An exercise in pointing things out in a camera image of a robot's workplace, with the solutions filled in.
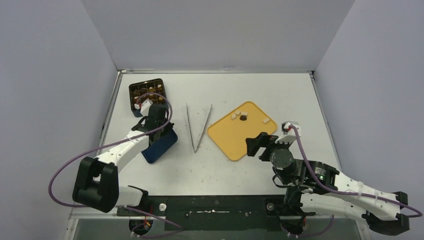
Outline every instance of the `white tabletop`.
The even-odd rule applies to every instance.
[[[153,196],[283,194],[272,182],[272,165],[256,157],[230,161],[207,136],[193,153],[186,115],[194,141],[199,139],[210,105],[209,125],[246,101],[254,102],[277,124],[296,121],[312,161],[339,168],[323,115],[308,73],[172,73],[124,74],[107,129],[105,144],[121,140],[139,118],[130,109],[129,85],[161,78],[173,107],[171,122],[177,143],[156,163],[138,154],[120,173],[119,185],[132,185]],[[297,143],[290,150],[301,159]]]

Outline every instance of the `screw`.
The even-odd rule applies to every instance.
[[[272,210],[274,210],[274,204],[273,203],[268,203],[267,205],[266,205],[266,209],[268,209],[269,211],[272,211]]]
[[[165,203],[161,203],[159,204],[159,210],[161,212],[165,211],[167,209],[167,205]]]

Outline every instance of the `yellow plate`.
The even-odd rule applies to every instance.
[[[231,120],[231,115],[236,111],[247,112],[247,120],[240,120],[241,114]],[[207,129],[207,135],[231,161],[237,161],[247,153],[246,138],[255,138],[261,132],[272,134],[276,130],[276,122],[256,104],[247,101],[212,124]]]

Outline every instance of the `gray wall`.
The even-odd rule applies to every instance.
[[[0,239],[58,240],[50,177],[99,141],[117,71],[79,0],[0,2]],[[54,192],[70,202],[77,164]]]
[[[356,0],[315,73],[343,171],[406,192],[421,211],[423,12],[422,0]],[[423,225],[410,219],[411,230],[396,239],[422,239]]]
[[[82,0],[119,69],[314,70],[354,0]]]

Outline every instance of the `purple cable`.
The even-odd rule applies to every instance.
[[[312,176],[313,180],[322,189],[324,189],[324,190],[326,190],[326,191],[328,191],[330,193],[335,193],[335,194],[340,194],[340,195],[349,195],[349,196],[358,196],[358,193],[357,192],[336,191],[336,190],[333,190],[333,189],[331,189],[329,187],[326,187],[324,184],[322,184],[320,182],[320,180],[318,180],[318,177],[315,175],[314,170],[312,170],[311,164],[309,163],[309,160],[306,157],[306,154],[305,154],[305,151],[304,151],[304,147],[302,146],[302,143],[301,143],[301,138],[299,137],[298,130],[294,126],[291,129],[293,129],[294,130],[294,133],[296,134],[297,145],[299,146],[299,150],[300,150],[300,153],[301,153],[301,155],[303,157],[303,161],[305,162],[305,165],[306,165],[307,169],[309,170],[309,173]],[[367,198],[372,198],[372,199],[375,199],[376,198],[375,195],[368,194],[368,193],[362,193],[361,196],[362,197],[367,197]],[[414,211],[414,212],[417,213],[416,215],[407,215],[408,218],[418,218],[418,217],[422,217],[423,216],[423,213],[420,212],[418,209],[415,209],[415,208],[413,208],[411,206],[408,206],[406,204],[403,204],[401,202],[397,202],[397,201],[394,201],[394,200],[391,200],[391,199],[388,199],[388,198],[385,198],[385,197],[380,197],[380,196],[377,196],[377,199],[378,200],[383,200],[383,201],[386,201],[386,202],[389,202],[389,203],[392,203],[392,204],[395,204],[395,205],[398,205],[398,206],[401,206],[401,207],[404,207],[406,209],[412,210],[412,211]]]
[[[115,145],[119,145],[119,144],[122,144],[122,143],[128,142],[128,141],[133,140],[133,139],[138,139],[138,138],[143,137],[143,136],[145,136],[145,135],[149,135],[149,134],[151,134],[151,133],[154,133],[154,132],[156,132],[156,131],[159,131],[159,130],[163,129],[163,128],[167,125],[167,124],[169,124],[169,123],[170,123],[171,118],[172,118],[172,114],[173,114],[173,110],[172,110],[171,103],[168,101],[168,99],[166,99],[164,96],[160,95],[159,93],[155,93],[155,92],[145,93],[145,94],[141,95],[141,96],[140,96],[140,98],[141,98],[141,97],[144,97],[144,96],[147,96],[147,95],[156,95],[156,96],[162,97],[162,98],[166,101],[166,103],[168,104],[168,107],[169,107],[169,117],[168,117],[167,121],[166,121],[166,122],[165,122],[162,126],[157,127],[157,128],[155,128],[155,129],[153,129],[153,130],[150,130],[150,131],[144,132],[144,133],[142,133],[142,134],[140,134],[140,135],[137,135],[137,136],[133,136],[133,137],[130,137],[130,138],[126,138],[126,139],[123,139],[123,140],[120,140],[120,141],[117,141],[117,142],[113,142],[113,143],[110,143],[110,144],[107,144],[107,145],[99,146],[99,147],[97,147],[97,148],[94,148],[94,149],[91,149],[91,150],[85,151],[85,152],[83,152],[83,153],[79,154],[78,156],[75,156],[75,157],[74,157],[74,158],[72,158],[71,160],[67,161],[67,162],[66,162],[63,166],[61,166],[61,167],[59,168],[59,170],[57,170],[57,171],[53,174],[53,176],[52,176],[52,177],[51,177],[51,179],[50,179],[50,182],[48,183],[48,195],[50,196],[50,198],[51,198],[53,201],[55,201],[55,202],[56,202],[57,204],[59,204],[59,205],[65,206],[65,207],[71,207],[71,208],[81,208],[81,207],[86,207],[85,205],[80,205],[80,204],[70,204],[70,203],[66,203],[66,202],[60,201],[59,199],[57,199],[57,198],[53,195],[53,191],[52,191],[53,182],[55,181],[56,177],[57,177],[57,176],[58,176],[58,175],[59,175],[59,174],[63,171],[63,169],[65,169],[65,168],[66,168],[69,164],[71,164],[71,163],[75,162],[77,159],[79,159],[79,158],[81,158],[81,157],[83,157],[83,156],[85,156],[85,155],[87,155],[87,154],[90,154],[90,153],[95,152],[95,151],[97,151],[97,150],[101,150],[101,149],[109,148],[109,147],[112,147],[112,146],[115,146]]]
[[[128,210],[130,210],[130,211],[134,211],[134,212],[137,212],[137,213],[140,213],[140,214],[144,214],[144,215],[146,215],[146,216],[149,216],[149,217],[155,218],[155,219],[157,219],[157,220],[160,220],[160,221],[162,221],[162,222],[165,222],[165,223],[167,223],[167,224],[171,224],[171,225],[174,225],[174,226],[175,226],[175,227],[177,227],[177,228],[180,228],[179,230],[176,230],[176,231],[171,231],[171,232],[168,232],[168,233],[159,234],[159,235],[154,235],[154,236],[143,236],[143,235],[140,235],[140,238],[142,238],[142,239],[157,239],[157,238],[162,238],[162,237],[166,237],[166,236],[169,236],[169,235],[174,235],[174,234],[177,234],[177,233],[180,233],[180,232],[184,231],[182,226],[180,226],[180,225],[176,224],[175,222],[170,221],[170,220],[168,220],[168,219],[161,218],[161,217],[158,217],[158,216],[153,215],[153,214],[151,214],[151,213],[148,213],[148,212],[146,212],[146,211],[142,211],[142,210],[139,210],[139,209],[136,209],[136,208],[132,208],[132,207],[128,207],[128,206],[126,206],[126,207],[124,207],[124,208],[125,208],[125,209],[128,209]],[[142,224],[138,224],[137,226],[133,227],[133,228],[132,228],[132,230],[131,230],[131,232],[132,232],[132,233],[134,233],[134,231],[135,231],[136,229],[138,229],[139,227],[141,227],[141,226],[144,226],[144,223],[142,223]]]
[[[326,233],[328,230],[330,230],[330,228],[334,225],[334,215],[331,216],[331,221],[328,224],[328,226],[326,228],[324,228],[322,231],[320,232],[316,232],[316,233],[310,233],[310,234],[300,234],[300,235],[296,235],[296,234],[292,234],[289,231],[287,231],[283,226],[281,226],[281,228],[288,234],[290,234],[290,237],[298,237],[298,238],[309,238],[309,237],[315,237],[321,234]]]

